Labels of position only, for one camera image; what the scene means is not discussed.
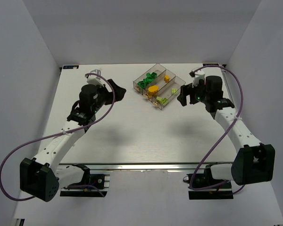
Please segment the orange lego brick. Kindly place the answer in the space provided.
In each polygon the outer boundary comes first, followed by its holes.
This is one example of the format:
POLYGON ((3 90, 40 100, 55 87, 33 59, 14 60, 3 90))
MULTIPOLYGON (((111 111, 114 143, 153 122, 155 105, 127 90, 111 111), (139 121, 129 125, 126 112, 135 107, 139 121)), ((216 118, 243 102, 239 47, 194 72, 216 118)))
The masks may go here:
POLYGON ((148 94, 153 96, 159 91, 159 87, 157 85, 150 86, 148 88, 148 94))

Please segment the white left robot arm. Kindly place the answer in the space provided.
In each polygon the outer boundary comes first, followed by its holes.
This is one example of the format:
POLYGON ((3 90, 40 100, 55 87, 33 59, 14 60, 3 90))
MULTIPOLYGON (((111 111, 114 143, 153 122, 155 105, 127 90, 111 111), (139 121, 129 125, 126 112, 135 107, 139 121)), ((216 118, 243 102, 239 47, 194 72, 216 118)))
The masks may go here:
POLYGON ((96 113, 103 105, 121 101, 126 89, 108 80, 111 91, 97 79, 82 86, 79 99, 62 128, 62 134, 32 159, 24 158, 20 163, 20 189, 45 202, 53 199, 61 188, 91 187, 90 169, 83 164, 73 164, 58 169, 61 160, 96 120, 96 113))

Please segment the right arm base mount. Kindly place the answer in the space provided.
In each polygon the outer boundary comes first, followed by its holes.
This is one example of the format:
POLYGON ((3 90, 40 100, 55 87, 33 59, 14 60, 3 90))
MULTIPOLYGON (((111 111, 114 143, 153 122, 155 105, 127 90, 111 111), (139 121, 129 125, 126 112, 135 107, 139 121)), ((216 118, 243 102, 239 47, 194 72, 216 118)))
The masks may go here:
POLYGON ((193 180, 192 187, 204 188, 213 186, 209 189, 199 191, 189 188, 193 174, 187 174, 183 177, 183 182, 188 185, 189 200, 230 200, 233 199, 233 191, 231 182, 225 183, 224 180, 215 180, 205 173, 199 173, 193 180))

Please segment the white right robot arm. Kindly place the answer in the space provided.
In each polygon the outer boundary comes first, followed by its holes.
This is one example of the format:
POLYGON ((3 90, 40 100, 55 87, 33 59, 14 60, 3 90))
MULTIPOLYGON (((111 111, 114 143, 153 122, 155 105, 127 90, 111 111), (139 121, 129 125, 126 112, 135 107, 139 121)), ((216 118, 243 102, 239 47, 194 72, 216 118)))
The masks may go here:
POLYGON ((237 152, 232 163, 211 164, 202 174, 192 175, 190 182, 194 190, 219 186, 224 181, 243 186, 273 178, 274 147, 263 144, 238 118, 234 104, 223 96, 222 86, 223 81, 218 76, 196 76, 193 83, 181 86, 177 98, 182 106, 203 103, 206 111, 224 129, 222 137, 229 137, 237 152))

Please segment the small yellow lego brick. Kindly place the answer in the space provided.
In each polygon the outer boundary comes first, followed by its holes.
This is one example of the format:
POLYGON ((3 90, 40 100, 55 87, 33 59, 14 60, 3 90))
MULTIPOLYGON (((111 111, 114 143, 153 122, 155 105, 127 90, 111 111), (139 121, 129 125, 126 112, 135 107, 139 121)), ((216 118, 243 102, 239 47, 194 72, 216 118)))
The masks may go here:
POLYGON ((170 81, 170 77, 169 77, 168 75, 165 75, 165 76, 164 76, 164 81, 165 81, 166 83, 168 83, 168 82, 170 81))

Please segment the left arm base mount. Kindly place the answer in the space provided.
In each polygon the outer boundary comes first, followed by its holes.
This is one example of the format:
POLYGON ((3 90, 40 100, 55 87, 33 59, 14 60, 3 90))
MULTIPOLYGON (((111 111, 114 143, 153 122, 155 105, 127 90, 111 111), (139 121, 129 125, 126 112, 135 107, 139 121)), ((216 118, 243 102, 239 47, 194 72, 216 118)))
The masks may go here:
POLYGON ((104 198, 108 193, 109 183, 109 174, 92 173, 86 182, 80 182, 62 188, 60 197, 104 198))

